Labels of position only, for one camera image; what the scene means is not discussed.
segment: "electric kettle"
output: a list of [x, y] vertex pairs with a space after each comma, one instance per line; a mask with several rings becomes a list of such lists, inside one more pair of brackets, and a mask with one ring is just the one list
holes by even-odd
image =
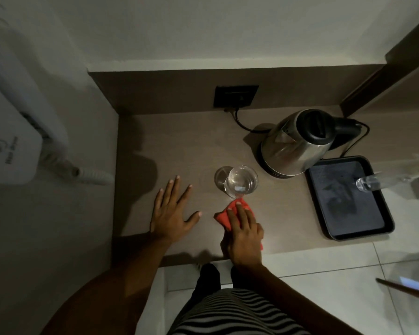
[[319, 109], [296, 112], [278, 123], [262, 141], [258, 157], [269, 174], [289, 178], [312, 167], [324, 153], [362, 131], [356, 120], [332, 117]]

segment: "power outlet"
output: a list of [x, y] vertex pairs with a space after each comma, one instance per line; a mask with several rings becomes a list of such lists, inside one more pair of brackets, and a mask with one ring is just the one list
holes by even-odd
[[214, 108], [242, 108], [251, 105], [259, 86], [216, 87]]

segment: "person's left hand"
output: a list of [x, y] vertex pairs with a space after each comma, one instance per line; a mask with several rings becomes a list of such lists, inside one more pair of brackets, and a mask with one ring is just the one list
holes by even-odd
[[177, 176], [175, 181], [169, 180], [166, 190], [160, 189], [155, 198], [151, 219], [153, 236], [173, 243], [185, 236], [199, 222], [201, 211], [196, 211], [187, 221], [183, 220], [183, 209], [188, 202], [192, 187], [189, 185], [183, 195], [178, 198], [180, 176]]

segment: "black kettle handle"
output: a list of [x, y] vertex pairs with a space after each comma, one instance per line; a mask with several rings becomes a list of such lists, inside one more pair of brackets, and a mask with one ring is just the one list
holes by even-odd
[[336, 136], [329, 148], [330, 151], [355, 139], [362, 132], [362, 125], [357, 120], [344, 117], [336, 117], [334, 120]]

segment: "kettle base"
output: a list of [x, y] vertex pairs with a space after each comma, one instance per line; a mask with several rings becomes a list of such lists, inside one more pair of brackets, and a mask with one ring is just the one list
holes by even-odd
[[258, 146], [258, 150], [257, 150], [257, 160], [259, 165], [270, 175], [277, 177], [279, 179], [290, 179], [292, 177], [294, 177], [295, 175], [283, 175], [280, 174], [278, 172], [276, 172], [275, 170], [273, 170], [272, 168], [270, 168], [270, 166], [266, 163], [266, 161], [264, 160], [264, 158], [262, 157], [262, 143]]

